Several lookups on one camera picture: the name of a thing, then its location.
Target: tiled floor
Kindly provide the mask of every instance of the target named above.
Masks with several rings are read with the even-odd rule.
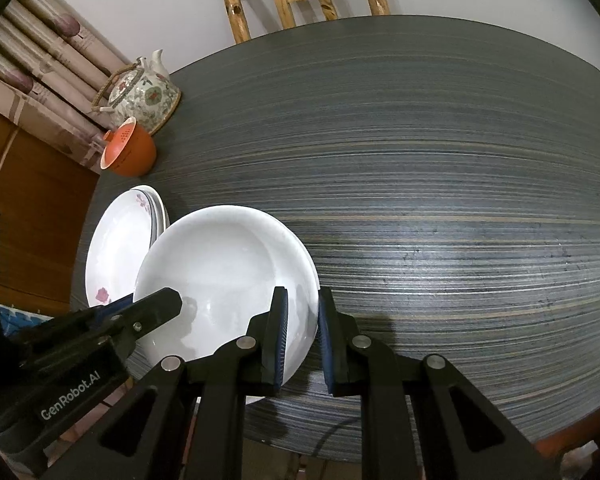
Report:
[[[242,480],[296,480],[299,457],[277,447],[244,440]],[[305,468],[302,480],[361,480],[360,464],[332,462],[319,458],[300,458]]]

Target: wooden cabinet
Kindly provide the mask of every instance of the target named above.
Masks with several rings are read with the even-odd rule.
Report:
[[[57,316],[98,175],[0,115],[0,303]]]

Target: round table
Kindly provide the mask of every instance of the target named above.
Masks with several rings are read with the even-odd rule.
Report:
[[[305,243],[360,329],[444,354],[530,440],[600,406],[600,72],[483,23],[374,16],[232,46],[173,74],[182,102],[139,179],[105,172],[100,216],[139,183],[171,220],[262,209]],[[245,436],[360,459],[357,398],[328,396],[314,344]]]

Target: orange cup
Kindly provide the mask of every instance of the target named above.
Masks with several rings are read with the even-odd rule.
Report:
[[[154,165],[154,140],[135,117],[129,117],[115,132],[109,130],[104,140],[108,145],[100,157],[103,170],[121,176],[141,176]]]

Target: metal pin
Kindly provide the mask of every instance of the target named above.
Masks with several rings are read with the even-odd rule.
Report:
[[[432,354],[427,357],[427,366],[435,370],[442,370],[445,367],[445,358],[442,355]]]
[[[173,372],[180,367],[180,359],[175,355],[170,355],[160,361],[160,366],[165,372]]]
[[[357,335],[351,342],[356,348],[369,348],[371,346],[371,338],[366,335]]]
[[[250,335],[243,335],[235,343],[238,345],[238,348],[242,348],[243,350],[248,350],[256,346],[256,340]]]

